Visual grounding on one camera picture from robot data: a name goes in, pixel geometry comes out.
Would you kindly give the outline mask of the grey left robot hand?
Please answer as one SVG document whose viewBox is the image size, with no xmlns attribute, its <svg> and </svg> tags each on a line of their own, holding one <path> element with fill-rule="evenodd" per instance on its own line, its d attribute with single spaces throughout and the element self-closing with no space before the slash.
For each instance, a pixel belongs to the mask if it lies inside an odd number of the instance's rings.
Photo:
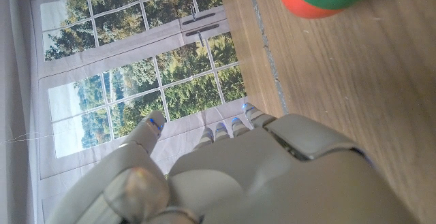
<svg viewBox="0 0 436 224">
<path fill-rule="evenodd" d="M 152 111 L 63 197 L 49 223 L 415 223 L 369 156 L 310 118 L 206 128 L 168 174 L 151 159 L 164 129 Z"/>
</svg>

